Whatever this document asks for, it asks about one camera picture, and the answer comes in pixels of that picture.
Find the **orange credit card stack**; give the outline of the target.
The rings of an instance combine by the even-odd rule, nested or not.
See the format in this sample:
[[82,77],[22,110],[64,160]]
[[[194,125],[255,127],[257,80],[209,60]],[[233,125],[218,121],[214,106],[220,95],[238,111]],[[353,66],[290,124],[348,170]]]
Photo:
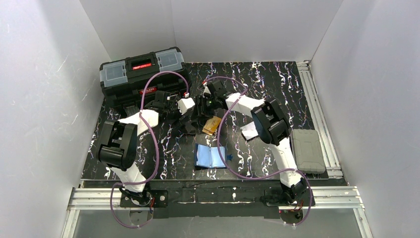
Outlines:
[[207,120],[207,122],[205,123],[202,129],[202,132],[208,135],[213,135],[214,133],[216,133],[220,123],[221,123],[221,118],[213,116],[212,118]]

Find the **navy blue card holder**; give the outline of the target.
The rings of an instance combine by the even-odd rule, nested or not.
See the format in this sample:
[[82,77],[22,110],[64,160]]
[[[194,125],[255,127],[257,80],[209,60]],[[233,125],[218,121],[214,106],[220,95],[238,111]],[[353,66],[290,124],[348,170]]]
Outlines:
[[202,169],[225,169],[223,161],[231,161],[233,156],[227,154],[226,147],[220,147],[222,157],[219,155],[218,147],[196,144],[194,150],[194,165]]

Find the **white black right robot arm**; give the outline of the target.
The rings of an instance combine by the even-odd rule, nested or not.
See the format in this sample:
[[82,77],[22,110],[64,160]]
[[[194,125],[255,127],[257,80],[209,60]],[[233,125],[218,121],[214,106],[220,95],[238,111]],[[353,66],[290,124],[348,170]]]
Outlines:
[[243,87],[241,93],[228,91],[221,79],[222,77],[217,76],[202,83],[203,105],[212,110],[225,109],[223,120],[230,112],[252,118],[259,139],[268,145],[275,158],[278,167],[275,174],[280,176],[284,196],[292,201],[297,200],[306,192],[309,183],[304,173],[297,168],[291,148],[291,127],[279,102],[275,98],[248,97],[247,86]]

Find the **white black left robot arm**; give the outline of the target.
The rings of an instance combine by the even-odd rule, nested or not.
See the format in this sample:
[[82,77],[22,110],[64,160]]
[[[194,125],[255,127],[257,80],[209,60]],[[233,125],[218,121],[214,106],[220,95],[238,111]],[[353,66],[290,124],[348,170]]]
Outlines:
[[134,115],[119,120],[107,120],[99,133],[95,158],[117,174],[129,193],[140,194],[148,180],[135,164],[138,136],[162,121],[183,126],[193,113],[196,103],[185,94],[157,91],[154,100]]

